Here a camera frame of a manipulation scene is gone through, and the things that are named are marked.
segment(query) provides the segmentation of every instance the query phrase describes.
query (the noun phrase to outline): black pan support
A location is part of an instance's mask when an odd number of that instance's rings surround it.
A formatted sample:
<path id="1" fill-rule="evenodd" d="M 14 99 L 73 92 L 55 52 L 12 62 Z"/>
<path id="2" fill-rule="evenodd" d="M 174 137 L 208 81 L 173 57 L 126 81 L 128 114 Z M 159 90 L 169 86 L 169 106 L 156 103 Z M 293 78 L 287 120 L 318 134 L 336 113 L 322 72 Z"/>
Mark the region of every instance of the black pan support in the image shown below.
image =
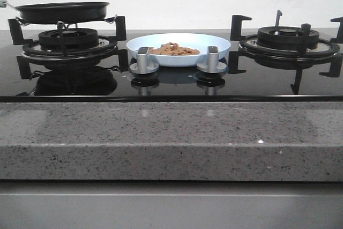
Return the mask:
<path id="1" fill-rule="evenodd" d="M 109 42 L 116 43 L 117 41 L 126 40 L 126 25 L 125 25 L 125 16 L 115 16 L 105 19 L 108 23 L 115 23 L 116 25 L 116 35 L 109 37 Z M 17 19 L 8 19 L 10 32 L 12 36 L 12 41 L 14 45 L 24 45 L 32 43 L 32 39 L 24 39 L 23 32 L 21 30 L 21 23 Z M 64 23 L 57 23 L 57 29 L 61 38 L 61 47 L 64 55 L 67 55 L 67 49 L 64 43 L 64 37 L 62 31 L 66 29 Z"/>
<path id="2" fill-rule="evenodd" d="M 301 28 L 303 29 L 302 41 L 297 52 L 299 56 L 304 56 L 306 54 L 307 46 L 309 44 L 311 25 L 302 24 Z"/>
<path id="3" fill-rule="evenodd" d="M 276 26 L 279 26 L 279 20 L 280 16 L 282 15 L 281 11 L 278 10 L 277 14 L 277 21 L 276 21 Z M 231 23 L 231 35 L 230 35 L 230 40 L 233 41 L 240 41 L 244 40 L 245 36 L 242 36 L 242 21 L 250 21 L 252 18 L 247 17 L 247 16 L 241 16 L 241 15 L 233 15 L 232 16 L 232 23 Z M 339 28 L 338 28 L 338 33 L 336 38 L 332 38 L 330 42 L 333 43 L 343 43 L 343 17 L 339 18 L 333 18 L 330 20 L 331 22 L 336 22 L 339 23 Z M 308 29 L 308 24 L 303 24 L 301 27 L 307 31 Z M 305 49 L 305 42 L 306 39 L 304 37 L 304 40 L 302 42 L 301 47 L 299 48 L 299 52 L 303 52 Z"/>

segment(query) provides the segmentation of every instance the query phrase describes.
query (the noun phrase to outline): gas burner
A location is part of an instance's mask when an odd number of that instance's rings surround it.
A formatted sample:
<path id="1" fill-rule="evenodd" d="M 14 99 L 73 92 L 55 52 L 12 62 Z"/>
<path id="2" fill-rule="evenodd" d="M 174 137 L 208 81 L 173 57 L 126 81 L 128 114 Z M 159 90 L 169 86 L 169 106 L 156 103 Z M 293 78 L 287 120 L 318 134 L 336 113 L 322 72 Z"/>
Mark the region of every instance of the gas burner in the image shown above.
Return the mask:
<path id="1" fill-rule="evenodd" d="M 301 27 L 279 26 L 281 11 L 278 10 L 275 26 L 260 28 L 257 34 L 242 36 L 242 21 L 250 17 L 232 16 L 231 40 L 240 41 L 240 50 L 253 58 L 269 58 L 274 60 L 323 63 L 329 62 L 339 51 L 336 43 L 342 41 L 342 19 L 337 38 L 327 41 L 319 37 L 319 33 L 311 29 L 311 25 Z"/>
<path id="2" fill-rule="evenodd" d="M 41 50 L 62 51 L 60 31 L 54 29 L 38 34 Z M 99 44 L 98 32 L 88 28 L 63 30 L 63 40 L 69 52 L 93 48 Z"/>
<path id="3" fill-rule="evenodd" d="M 116 88 L 117 81 L 109 70 L 92 67 L 75 71 L 40 72 L 34 95 L 109 95 Z"/>
<path id="4" fill-rule="evenodd" d="M 107 23 L 115 23 L 116 34 L 114 36 L 98 36 L 98 33 L 94 29 L 78 28 L 78 24 L 74 20 L 76 17 L 83 16 L 83 9 L 81 7 L 94 8 L 94 3 L 66 3 L 65 5 L 53 4 L 52 6 L 57 10 L 63 11 L 64 21 L 53 22 L 57 25 L 57 29 L 51 31 L 45 31 L 38 35 L 38 40 L 24 39 L 21 26 L 26 26 L 28 23 L 24 23 L 22 19 L 9 19 L 10 31 L 14 45 L 23 45 L 23 52 L 21 53 L 23 58 L 26 58 L 30 63 L 45 65 L 52 70 L 65 69 L 66 65 L 80 64 L 81 67 L 90 66 L 90 64 L 96 65 L 101 59 L 107 58 L 113 54 L 116 54 L 118 50 L 117 42 L 120 40 L 126 40 L 126 25 L 124 16 L 115 16 L 107 19 L 101 19 Z M 108 3 L 97 3 L 99 15 L 102 18 L 104 13 L 104 6 Z M 29 8 L 34 8 L 37 15 L 39 13 L 45 13 L 47 7 L 51 5 L 35 5 Z M 69 7 L 75 8 L 74 14 L 79 16 L 68 17 Z M 92 17 L 92 11 L 87 15 L 84 15 L 88 21 L 96 20 Z M 47 22 L 44 20 L 44 15 L 41 15 L 42 23 Z M 75 23 L 75 28 L 70 28 L 70 25 Z"/>
<path id="5" fill-rule="evenodd" d="M 298 27 L 263 27 L 258 29 L 256 44 L 270 49 L 297 51 L 303 41 L 303 36 L 304 29 Z M 319 32 L 311 29 L 307 48 L 316 49 L 318 41 Z"/>
<path id="6" fill-rule="evenodd" d="M 300 53 L 299 50 L 283 50 L 278 48 L 270 48 L 262 46 L 258 35 L 247 36 L 240 41 L 240 47 L 248 54 L 256 56 L 268 56 L 272 59 L 287 60 L 287 61 L 324 61 L 334 57 L 339 51 L 339 46 L 336 43 L 331 43 L 324 39 L 319 39 L 316 42 L 316 48 L 306 47 L 305 53 Z"/>
<path id="7" fill-rule="evenodd" d="M 70 51 L 64 55 L 59 49 L 46 51 L 42 49 L 40 41 L 33 41 L 31 44 L 23 46 L 21 55 L 32 63 L 36 64 L 52 64 L 52 63 L 72 63 L 84 60 L 106 58 L 117 49 L 116 42 L 110 42 L 109 37 L 99 36 L 97 45 L 92 48 L 83 49 L 80 51 Z"/>

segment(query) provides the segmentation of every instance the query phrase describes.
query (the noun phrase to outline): silver knob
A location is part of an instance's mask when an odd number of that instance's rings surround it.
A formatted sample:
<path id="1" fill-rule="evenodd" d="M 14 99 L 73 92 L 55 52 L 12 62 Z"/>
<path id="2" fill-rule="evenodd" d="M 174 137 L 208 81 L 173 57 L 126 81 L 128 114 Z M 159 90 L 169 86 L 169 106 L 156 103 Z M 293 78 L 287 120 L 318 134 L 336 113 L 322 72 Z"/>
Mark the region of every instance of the silver knob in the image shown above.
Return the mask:
<path id="1" fill-rule="evenodd" d="M 146 75 L 148 73 L 152 73 L 157 71 L 159 68 L 159 64 L 153 62 L 149 58 L 149 48 L 148 47 L 141 47 L 137 53 L 137 62 L 130 65 L 130 70 L 133 73 L 137 73 L 140 75 Z"/>
<path id="2" fill-rule="evenodd" d="M 198 70 L 208 73 L 224 72 L 227 68 L 226 64 L 219 62 L 218 47 L 209 46 L 207 48 L 207 59 L 205 62 L 197 64 Z"/>

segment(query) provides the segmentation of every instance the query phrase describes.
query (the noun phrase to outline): pan handle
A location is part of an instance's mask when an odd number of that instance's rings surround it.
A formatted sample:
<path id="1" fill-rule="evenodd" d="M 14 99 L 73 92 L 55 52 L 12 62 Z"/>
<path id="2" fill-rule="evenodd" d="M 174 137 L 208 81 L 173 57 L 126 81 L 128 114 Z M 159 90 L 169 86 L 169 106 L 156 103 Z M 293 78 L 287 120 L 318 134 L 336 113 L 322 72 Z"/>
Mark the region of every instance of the pan handle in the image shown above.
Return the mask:
<path id="1" fill-rule="evenodd" d="M 12 8 L 16 12 L 20 13 L 20 11 L 18 9 L 16 9 L 13 5 L 11 5 L 7 0 L 0 0 L 0 8 L 5 8 L 7 6 Z"/>

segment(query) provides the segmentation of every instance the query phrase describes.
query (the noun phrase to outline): black glass cooktop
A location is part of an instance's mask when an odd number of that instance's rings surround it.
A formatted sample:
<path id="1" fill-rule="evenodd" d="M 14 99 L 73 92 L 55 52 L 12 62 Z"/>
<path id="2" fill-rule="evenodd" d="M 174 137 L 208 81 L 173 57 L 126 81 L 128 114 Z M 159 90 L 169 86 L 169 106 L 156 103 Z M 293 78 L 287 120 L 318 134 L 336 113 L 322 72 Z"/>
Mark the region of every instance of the black glass cooktop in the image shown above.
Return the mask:
<path id="1" fill-rule="evenodd" d="M 203 33 L 230 39 L 226 32 Z M 142 35 L 128 32 L 128 40 Z M 327 40 L 330 36 L 320 34 Z M 325 62 L 280 62 L 247 56 L 238 50 L 238 42 L 232 41 L 230 52 L 221 60 L 228 69 L 219 75 L 200 72 L 196 67 L 160 67 L 151 75 L 135 76 L 129 71 L 134 60 L 125 46 L 126 41 L 119 42 L 112 55 L 84 68 L 57 70 L 29 63 L 21 57 L 22 46 L 2 46 L 0 101 L 343 100 L 341 54 Z"/>

